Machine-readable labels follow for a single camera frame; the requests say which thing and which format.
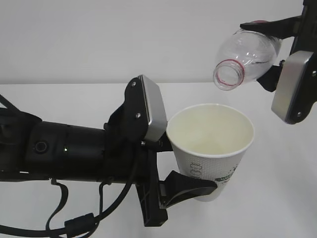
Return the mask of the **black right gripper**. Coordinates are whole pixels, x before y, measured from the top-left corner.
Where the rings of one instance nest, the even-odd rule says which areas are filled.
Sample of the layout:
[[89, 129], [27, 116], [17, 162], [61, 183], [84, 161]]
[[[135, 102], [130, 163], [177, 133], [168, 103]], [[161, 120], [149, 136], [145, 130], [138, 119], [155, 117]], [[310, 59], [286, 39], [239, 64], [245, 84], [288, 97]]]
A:
[[[276, 21], [257, 20], [240, 24], [240, 28], [267, 36], [286, 39], [295, 37], [290, 54], [297, 51], [317, 52], [317, 1], [304, 0], [301, 16]], [[261, 87], [274, 92], [282, 72], [282, 66], [273, 65], [257, 79]]]

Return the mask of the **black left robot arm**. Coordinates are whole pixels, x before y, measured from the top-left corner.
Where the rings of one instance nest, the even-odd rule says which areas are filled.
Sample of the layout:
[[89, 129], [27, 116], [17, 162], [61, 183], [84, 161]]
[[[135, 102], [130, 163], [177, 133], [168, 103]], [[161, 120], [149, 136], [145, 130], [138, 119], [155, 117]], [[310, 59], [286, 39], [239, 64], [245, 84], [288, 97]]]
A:
[[216, 183], [171, 172], [159, 179], [157, 154], [171, 151], [166, 125], [148, 137], [148, 104], [140, 93], [125, 95], [123, 104], [102, 129], [55, 122], [16, 108], [1, 98], [0, 179], [58, 180], [135, 185], [144, 224], [160, 226], [167, 208], [200, 195]]

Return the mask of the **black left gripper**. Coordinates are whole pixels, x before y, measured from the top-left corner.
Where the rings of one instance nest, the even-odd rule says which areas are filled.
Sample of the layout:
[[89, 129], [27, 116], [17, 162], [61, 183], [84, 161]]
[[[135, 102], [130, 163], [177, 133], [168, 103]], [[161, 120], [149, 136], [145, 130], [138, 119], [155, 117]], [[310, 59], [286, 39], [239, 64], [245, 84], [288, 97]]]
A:
[[125, 186], [115, 201], [103, 211], [103, 218], [122, 203], [133, 184], [144, 220], [167, 220], [165, 208], [191, 198], [210, 195], [217, 189], [214, 181], [188, 177], [176, 171], [171, 171], [164, 181], [159, 180], [157, 153], [172, 151], [166, 132], [157, 142], [142, 140], [132, 144], [123, 140], [111, 155], [117, 164], [106, 167], [113, 172], [107, 182], [125, 182]]

